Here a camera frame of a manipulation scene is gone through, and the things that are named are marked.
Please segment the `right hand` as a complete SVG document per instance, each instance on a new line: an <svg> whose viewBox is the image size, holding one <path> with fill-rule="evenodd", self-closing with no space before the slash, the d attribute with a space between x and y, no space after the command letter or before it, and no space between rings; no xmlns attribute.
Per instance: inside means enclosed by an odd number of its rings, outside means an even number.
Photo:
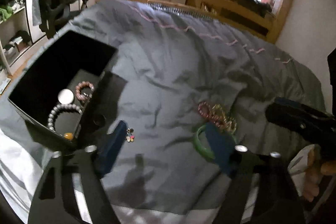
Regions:
<svg viewBox="0 0 336 224"><path fill-rule="evenodd" d="M319 163L319 152L316 148L309 151L307 156L307 169L303 183L302 196L312 202L319 195L319 184L323 176L335 175L335 161Z"/></svg>

